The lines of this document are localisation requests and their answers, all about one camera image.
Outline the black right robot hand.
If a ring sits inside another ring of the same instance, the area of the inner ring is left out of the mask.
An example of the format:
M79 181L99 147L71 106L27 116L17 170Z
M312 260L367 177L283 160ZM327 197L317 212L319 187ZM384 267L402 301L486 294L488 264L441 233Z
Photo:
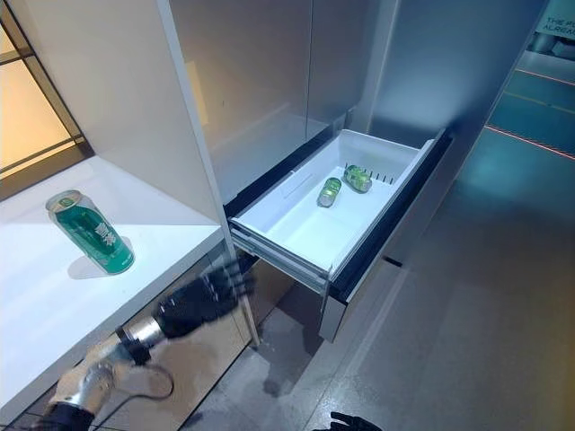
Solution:
M358 416L332 411L330 417L330 430L368 430L371 427L365 419Z

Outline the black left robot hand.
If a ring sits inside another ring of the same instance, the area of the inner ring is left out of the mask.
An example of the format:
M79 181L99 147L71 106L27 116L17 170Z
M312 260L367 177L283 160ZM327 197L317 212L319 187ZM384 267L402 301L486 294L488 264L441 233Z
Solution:
M232 260L166 296L152 316L167 339L180 339L231 314L253 292L254 284L254 277Z

